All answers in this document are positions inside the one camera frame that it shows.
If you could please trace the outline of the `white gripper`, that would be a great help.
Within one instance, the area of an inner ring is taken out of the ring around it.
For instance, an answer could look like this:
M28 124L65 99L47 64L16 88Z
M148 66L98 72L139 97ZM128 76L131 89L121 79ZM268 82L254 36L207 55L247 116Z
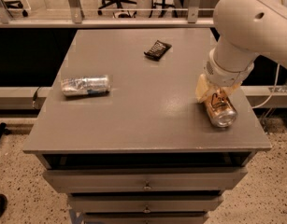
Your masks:
M212 90L213 85L223 87L227 95L231 95L241 86L254 68L254 58L246 53L231 53L225 58L217 49L212 49L204 64L203 72L196 84L195 95L198 103L202 103Z

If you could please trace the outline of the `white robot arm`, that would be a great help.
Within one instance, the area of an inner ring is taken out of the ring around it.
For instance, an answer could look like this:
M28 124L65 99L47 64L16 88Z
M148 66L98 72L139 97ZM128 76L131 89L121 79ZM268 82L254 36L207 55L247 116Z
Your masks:
M219 88L231 94L260 55L287 69L287 0L220 0L213 22L220 37L198 79L198 102Z

